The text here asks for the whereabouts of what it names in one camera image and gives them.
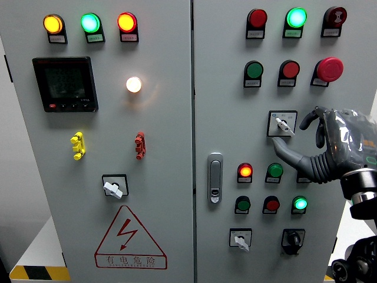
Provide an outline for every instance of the white wall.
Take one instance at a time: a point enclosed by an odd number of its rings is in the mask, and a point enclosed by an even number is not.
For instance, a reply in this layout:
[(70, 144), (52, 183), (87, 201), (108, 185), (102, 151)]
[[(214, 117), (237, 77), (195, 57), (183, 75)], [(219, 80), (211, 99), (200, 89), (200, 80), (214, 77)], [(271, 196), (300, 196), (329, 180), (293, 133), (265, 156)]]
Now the white wall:
[(50, 217), (0, 39), (0, 257), (9, 272)]

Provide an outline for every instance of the gray metal panel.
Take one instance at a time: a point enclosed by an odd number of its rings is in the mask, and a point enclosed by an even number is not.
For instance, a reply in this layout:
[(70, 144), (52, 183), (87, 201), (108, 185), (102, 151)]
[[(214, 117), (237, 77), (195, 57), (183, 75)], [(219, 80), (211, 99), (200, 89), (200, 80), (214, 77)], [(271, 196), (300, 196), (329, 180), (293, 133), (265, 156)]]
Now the gray metal panel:
[[(120, 43), (116, 20), (125, 11), (138, 19), (138, 44)], [(86, 43), (80, 18), (87, 12), (101, 18), (106, 43)], [(68, 45), (48, 43), (42, 20), (51, 13), (64, 19)], [(72, 281), (192, 282), (190, 1), (1, 1), (0, 19)], [(44, 112), (31, 60), (66, 56), (91, 57), (97, 113)], [(132, 76), (143, 82), (136, 95), (125, 89)], [(78, 162), (70, 143), (76, 131), (84, 133), (87, 147)], [(147, 146), (140, 161), (134, 143), (139, 131)], [(127, 174), (130, 190), (121, 200), (105, 197), (102, 189), (101, 176), (117, 173)], [(95, 266), (94, 253), (121, 205), (131, 208), (165, 252), (167, 270)]]
[[(320, 38), (323, 14), (341, 5), (348, 18), (340, 38)], [(302, 6), (308, 19), (302, 39), (282, 39), (290, 8)], [(247, 14), (254, 8), (268, 14), (266, 38), (245, 40)], [(344, 198), (338, 181), (326, 185), (296, 184), (296, 172), (279, 160), (266, 137), (269, 110), (297, 110), (297, 122), (315, 105), (354, 107), (369, 113), (377, 83), (374, 1), (221, 1), (194, 3), (196, 91), (196, 185), (198, 282), (323, 281), (338, 229)], [(311, 87), (316, 63), (340, 58), (343, 75), (328, 88)], [(277, 88), (279, 67), (285, 60), (300, 64), (295, 88)], [(264, 66), (262, 87), (243, 88), (244, 66), (257, 60)], [(315, 146), (316, 126), (285, 138), (290, 147), (307, 155), (321, 153)], [(223, 200), (216, 207), (206, 195), (207, 156), (224, 156)], [(237, 184), (237, 167), (253, 166), (253, 183)], [(284, 167), (281, 184), (264, 182), (269, 164)], [(240, 195), (250, 198), (248, 215), (235, 215)], [(277, 215), (262, 215), (267, 196), (279, 198)], [(295, 196), (304, 195), (305, 215), (291, 215)], [(252, 228), (250, 253), (229, 247), (230, 228)], [(284, 228), (304, 228), (305, 242), (298, 256), (280, 255)]]

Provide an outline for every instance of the red indicator light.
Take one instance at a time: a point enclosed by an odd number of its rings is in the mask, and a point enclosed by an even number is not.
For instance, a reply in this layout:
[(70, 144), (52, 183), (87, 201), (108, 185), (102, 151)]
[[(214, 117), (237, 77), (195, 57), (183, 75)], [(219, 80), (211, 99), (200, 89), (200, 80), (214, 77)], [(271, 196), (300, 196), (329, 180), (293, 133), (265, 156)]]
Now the red indicator light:
[(317, 67), (318, 77), (327, 83), (336, 81), (343, 73), (343, 62), (336, 57), (323, 59)]
[(265, 10), (255, 9), (249, 16), (250, 24), (255, 28), (263, 27), (267, 22), (267, 13)]
[(325, 21), (334, 28), (339, 28), (347, 19), (347, 11), (343, 7), (331, 7), (325, 13)]
[(253, 168), (248, 163), (242, 163), (240, 166), (238, 166), (238, 173), (240, 176), (247, 178), (253, 174)]
[(118, 27), (123, 32), (132, 32), (136, 29), (136, 17), (129, 12), (125, 12), (118, 17)]
[(289, 62), (283, 67), (283, 74), (287, 78), (294, 78), (296, 77), (300, 72), (300, 66), (296, 62)]
[(269, 211), (276, 211), (279, 209), (279, 207), (280, 207), (280, 203), (277, 200), (272, 200), (268, 202), (268, 204), (266, 205), (266, 208)]

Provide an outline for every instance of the white indicator light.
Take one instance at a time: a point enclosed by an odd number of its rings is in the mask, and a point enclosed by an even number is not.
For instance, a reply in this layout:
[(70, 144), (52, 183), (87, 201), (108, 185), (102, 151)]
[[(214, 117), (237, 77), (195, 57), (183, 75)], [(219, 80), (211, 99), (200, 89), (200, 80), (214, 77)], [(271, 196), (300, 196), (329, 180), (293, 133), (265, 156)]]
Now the white indicator light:
[(141, 80), (138, 77), (131, 77), (127, 80), (125, 86), (132, 93), (137, 93), (141, 89)]

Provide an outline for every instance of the green push button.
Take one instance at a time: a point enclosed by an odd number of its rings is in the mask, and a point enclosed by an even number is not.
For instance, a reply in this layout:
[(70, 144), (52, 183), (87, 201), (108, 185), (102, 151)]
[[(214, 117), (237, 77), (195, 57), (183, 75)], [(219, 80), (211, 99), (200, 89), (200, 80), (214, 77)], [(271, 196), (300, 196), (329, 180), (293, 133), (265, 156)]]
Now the green push button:
[(283, 174), (283, 166), (278, 163), (273, 163), (268, 167), (267, 172), (271, 177), (279, 178)]
[(241, 211), (246, 211), (250, 208), (250, 202), (246, 201), (246, 200), (242, 200), (238, 203), (238, 209), (241, 210)]
[(263, 67), (258, 62), (251, 63), (247, 68), (247, 75), (250, 78), (258, 78), (263, 73)]

